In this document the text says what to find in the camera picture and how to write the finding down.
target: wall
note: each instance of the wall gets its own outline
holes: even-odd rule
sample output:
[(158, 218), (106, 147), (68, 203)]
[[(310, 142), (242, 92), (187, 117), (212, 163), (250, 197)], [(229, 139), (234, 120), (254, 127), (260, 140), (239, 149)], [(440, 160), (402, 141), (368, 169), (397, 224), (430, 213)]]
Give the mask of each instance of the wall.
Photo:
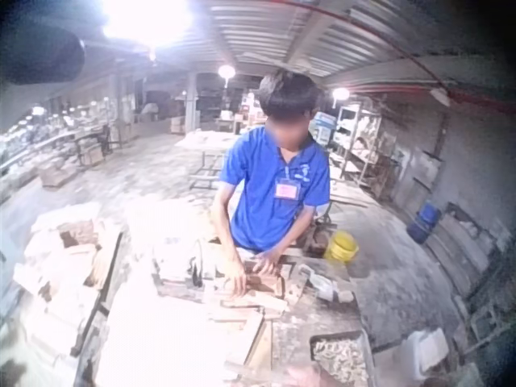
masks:
[[(455, 202), (481, 226), (489, 228), (498, 217), (506, 227), (516, 227), (516, 119), (477, 106), (446, 109), (430, 104), (407, 110), (407, 130), (397, 131), (401, 147), (432, 152), (443, 113), (450, 115), (440, 158), (443, 167), (431, 194), (440, 208)], [(410, 171), (393, 191), (403, 206)]]

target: dusty floor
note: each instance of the dusty floor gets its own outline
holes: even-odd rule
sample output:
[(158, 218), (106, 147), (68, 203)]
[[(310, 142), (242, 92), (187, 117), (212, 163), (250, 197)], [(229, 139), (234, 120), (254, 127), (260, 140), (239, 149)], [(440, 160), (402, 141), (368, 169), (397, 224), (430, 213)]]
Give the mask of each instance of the dusty floor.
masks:
[[(14, 262), (23, 258), (31, 225), (43, 212), (96, 201), (102, 204), (102, 216), (125, 227), (128, 203), (144, 195), (187, 198), (193, 206), (207, 208), (214, 191), (190, 190), (187, 178), (198, 168), (201, 153), (174, 147), (179, 139), (165, 134), (143, 136), (57, 191), (42, 189), (38, 179), (22, 188), (0, 209), (2, 249), (8, 250), (2, 284), (8, 282)], [(442, 327), (451, 334), (457, 324), (451, 289), (436, 263), (406, 234), (402, 221), (376, 205), (335, 206), (333, 212), (339, 228), (350, 231), (360, 245), (348, 271), (357, 284), (356, 296), (373, 348), (396, 343), (426, 327)], [(127, 278), (132, 261), (125, 232), (108, 303)]]

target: roof beam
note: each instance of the roof beam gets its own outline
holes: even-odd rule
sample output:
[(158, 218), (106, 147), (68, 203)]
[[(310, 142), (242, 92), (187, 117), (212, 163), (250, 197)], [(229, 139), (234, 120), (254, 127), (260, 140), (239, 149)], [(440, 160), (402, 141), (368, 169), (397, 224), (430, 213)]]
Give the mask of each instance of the roof beam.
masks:
[(235, 55), (214, 22), (210, 5), (205, 0), (194, 0), (189, 2), (189, 6), (195, 15), (194, 23), (202, 26), (202, 28), (199, 28), (199, 31), (203, 32), (206, 39), (214, 42), (216, 51), (227, 64), (235, 66), (237, 63)]
[[(350, 9), (357, 0), (321, 0), (319, 7), (338, 14)], [(294, 39), (285, 57), (285, 62), (294, 65), (312, 45), (324, 34), (324, 31), (335, 22), (335, 19), (312, 11), (302, 32)]]
[[(423, 56), (418, 61), (444, 81), (482, 87), (499, 87), (512, 81), (510, 72), (503, 65), (485, 56)], [(324, 77), (322, 82), (326, 86), (353, 87), (381, 82), (433, 80), (412, 60), (397, 59), (335, 73)]]

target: blue polo shirt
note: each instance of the blue polo shirt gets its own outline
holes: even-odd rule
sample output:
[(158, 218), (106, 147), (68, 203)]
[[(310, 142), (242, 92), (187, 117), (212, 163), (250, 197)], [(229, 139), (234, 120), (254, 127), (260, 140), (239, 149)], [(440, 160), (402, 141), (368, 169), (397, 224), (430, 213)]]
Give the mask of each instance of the blue polo shirt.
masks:
[[(277, 181), (301, 185), (298, 199), (275, 198)], [(243, 248), (264, 251), (278, 243), (292, 227), (298, 211), (330, 201), (330, 167), (323, 149), (310, 136), (306, 146), (287, 165), (274, 138), (257, 127), (242, 135), (227, 153), (220, 180), (245, 184), (231, 219), (231, 235)]]

